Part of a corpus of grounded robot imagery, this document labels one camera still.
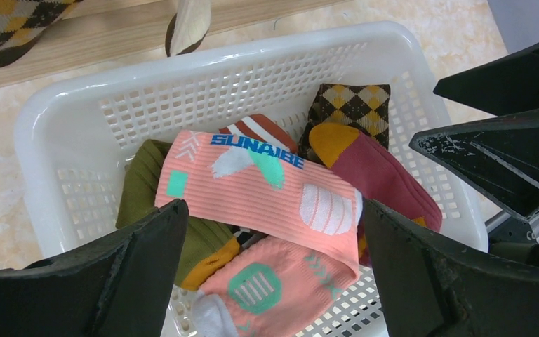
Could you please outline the maroon striped sock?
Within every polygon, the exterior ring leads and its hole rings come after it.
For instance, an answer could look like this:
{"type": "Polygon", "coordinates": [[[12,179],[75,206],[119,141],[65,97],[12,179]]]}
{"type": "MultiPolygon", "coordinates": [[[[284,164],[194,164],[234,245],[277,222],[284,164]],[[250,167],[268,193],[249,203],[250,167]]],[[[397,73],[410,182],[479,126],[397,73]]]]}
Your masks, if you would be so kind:
{"type": "Polygon", "coordinates": [[[374,138],[351,126],[332,122],[310,129],[308,140],[321,163],[374,199],[412,220],[439,232],[442,213],[426,190],[374,138]]]}

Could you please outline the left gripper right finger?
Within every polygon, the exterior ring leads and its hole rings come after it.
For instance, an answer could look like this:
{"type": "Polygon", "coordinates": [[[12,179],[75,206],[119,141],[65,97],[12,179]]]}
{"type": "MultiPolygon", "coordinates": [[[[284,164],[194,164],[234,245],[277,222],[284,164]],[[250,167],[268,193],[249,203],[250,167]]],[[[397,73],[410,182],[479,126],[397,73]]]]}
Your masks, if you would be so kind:
{"type": "Polygon", "coordinates": [[[461,244],[375,200],[362,222],[390,336],[539,336],[539,267],[461,244]]]}

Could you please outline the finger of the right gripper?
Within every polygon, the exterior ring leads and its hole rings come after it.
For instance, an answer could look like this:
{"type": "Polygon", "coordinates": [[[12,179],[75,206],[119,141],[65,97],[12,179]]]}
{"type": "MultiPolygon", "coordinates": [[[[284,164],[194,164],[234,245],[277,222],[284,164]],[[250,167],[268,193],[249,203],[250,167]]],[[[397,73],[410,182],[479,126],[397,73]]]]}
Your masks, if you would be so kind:
{"type": "Polygon", "coordinates": [[[433,93],[495,116],[538,109],[539,42],[440,79],[433,93]]]}
{"type": "Polygon", "coordinates": [[[539,108],[417,132],[409,146],[511,216],[539,216],[539,108]]]}

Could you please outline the wooden hanger rack frame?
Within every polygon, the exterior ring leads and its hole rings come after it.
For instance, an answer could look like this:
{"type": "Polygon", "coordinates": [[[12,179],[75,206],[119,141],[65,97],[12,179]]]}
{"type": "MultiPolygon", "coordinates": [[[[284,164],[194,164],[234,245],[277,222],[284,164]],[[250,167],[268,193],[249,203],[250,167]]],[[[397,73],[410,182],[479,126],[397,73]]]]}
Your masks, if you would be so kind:
{"type": "MultiPolygon", "coordinates": [[[[209,34],[332,5],[332,1],[212,1],[209,34]]],[[[19,60],[0,68],[0,87],[164,45],[177,1],[82,1],[19,60]]]]}

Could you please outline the grey sock with red stripes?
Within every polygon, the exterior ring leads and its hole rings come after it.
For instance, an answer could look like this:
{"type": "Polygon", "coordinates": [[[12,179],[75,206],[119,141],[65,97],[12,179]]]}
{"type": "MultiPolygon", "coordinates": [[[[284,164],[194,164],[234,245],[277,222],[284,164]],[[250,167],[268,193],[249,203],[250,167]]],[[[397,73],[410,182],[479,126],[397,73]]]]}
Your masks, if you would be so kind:
{"type": "Polygon", "coordinates": [[[296,153],[297,143],[280,126],[263,114],[252,114],[239,121],[220,128],[218,133],[247,136],[265,143],[279,146],[296,153]]]}

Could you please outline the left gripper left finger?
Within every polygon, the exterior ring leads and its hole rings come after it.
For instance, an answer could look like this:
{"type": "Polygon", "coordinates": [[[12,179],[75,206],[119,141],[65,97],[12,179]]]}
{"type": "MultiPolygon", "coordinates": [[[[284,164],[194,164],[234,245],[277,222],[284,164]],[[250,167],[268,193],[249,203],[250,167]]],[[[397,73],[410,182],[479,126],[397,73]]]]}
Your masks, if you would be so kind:
{"type": "Polygon", "coordinates": [[[21,270],[0,270],[0,336],[159,336],[189,218],[176,199],[21,270]]]}

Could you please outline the cream sock brown toe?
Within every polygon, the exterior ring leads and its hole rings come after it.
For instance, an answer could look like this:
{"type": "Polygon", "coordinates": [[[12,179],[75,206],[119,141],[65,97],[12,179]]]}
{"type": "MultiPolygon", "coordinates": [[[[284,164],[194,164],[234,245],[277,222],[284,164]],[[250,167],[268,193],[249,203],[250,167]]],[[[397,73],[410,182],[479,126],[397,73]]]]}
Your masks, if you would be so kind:
{"type": "Polygon", "coordinates": [[[195,51],[211,25],[210,0],[180,0],[165,38],[167,57],[195,51]]]}

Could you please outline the brown yellow argyle sock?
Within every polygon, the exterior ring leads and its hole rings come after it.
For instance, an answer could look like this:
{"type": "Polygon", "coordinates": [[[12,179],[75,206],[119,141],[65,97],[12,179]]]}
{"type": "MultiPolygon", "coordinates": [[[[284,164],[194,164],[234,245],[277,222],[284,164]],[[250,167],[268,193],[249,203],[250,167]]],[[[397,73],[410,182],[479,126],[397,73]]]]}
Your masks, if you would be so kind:
{"type": "Polygon", "coordinates": [[[325,121],[357,128],[383,147],[389,147],[390,95],[388,84],[321,84],[307,114],[307,123],[298,142],[298,155],[318,164],[321,162],[311,148],[310,131],[325,121]]]}

